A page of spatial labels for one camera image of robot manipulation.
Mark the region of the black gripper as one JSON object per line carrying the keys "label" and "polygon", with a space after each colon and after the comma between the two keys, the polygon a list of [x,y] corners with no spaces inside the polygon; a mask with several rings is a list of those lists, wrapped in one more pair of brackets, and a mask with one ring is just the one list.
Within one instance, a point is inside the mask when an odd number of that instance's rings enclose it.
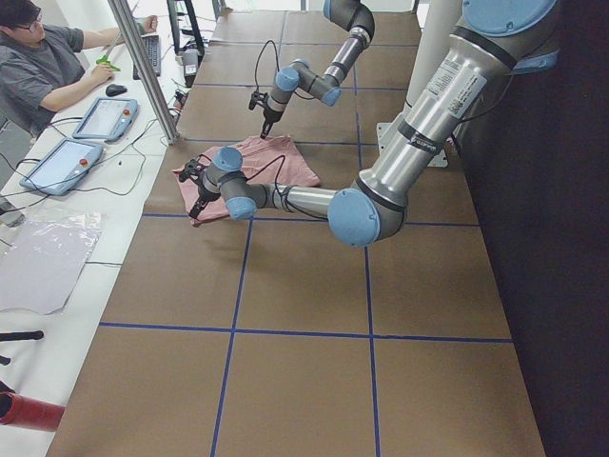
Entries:
{"label": "black gripper", "polygon": [[207,165],[198,159],[189,160],[178,172],[178,186],[186,203],[194,203],[188,216],[198,219],[207,202],[220,198],[220,191],[206,176]]}
{"label": "black gripper", "polygon": [[272,97],[267,92],[259,92],[254,90],[248,102],[248,109],[254,110],[256,107],[263,109],[265,121],[263,123],[260,137],[266,139],[269,135],[273,124],[279,122],[285,112],[285,103],[281,103]]}

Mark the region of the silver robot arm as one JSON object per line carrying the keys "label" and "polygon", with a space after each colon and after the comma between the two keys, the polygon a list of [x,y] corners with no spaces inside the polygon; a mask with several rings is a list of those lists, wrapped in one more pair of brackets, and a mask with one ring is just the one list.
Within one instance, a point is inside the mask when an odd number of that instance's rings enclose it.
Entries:
{"label": "silver robot arm", "polygon": [[385,124],[380,155],[345,189],[256,184],[243,173],[242,154],[223,147],[214,157],[193,159],[179,171],[198,197],[190,216],[223,200],[235,220],[259,209],[282,209],[326,220],[334,236],[367,247],[397,233],[407,214],[407,194],[442,151],[486,86],[498,77],[541,71],[558,58],[558,1],[465,1],[448,36],[448,51],[413,107]]}
{"label": "silver robot arm", "polygon": [[292,95],[298,89],[326,106],[334,106],[341,94],[341,85],[358,57],[369,48],[375,33],[371,10],[360,1],[326,1],[324,17],[348,33],[342,45],[322,73],[311,68],[304,58],[297,58],[276,70],[268,92],[252,91],[248,108],[263,109],[264,122],[260,137],[265,139],[280,122]]}

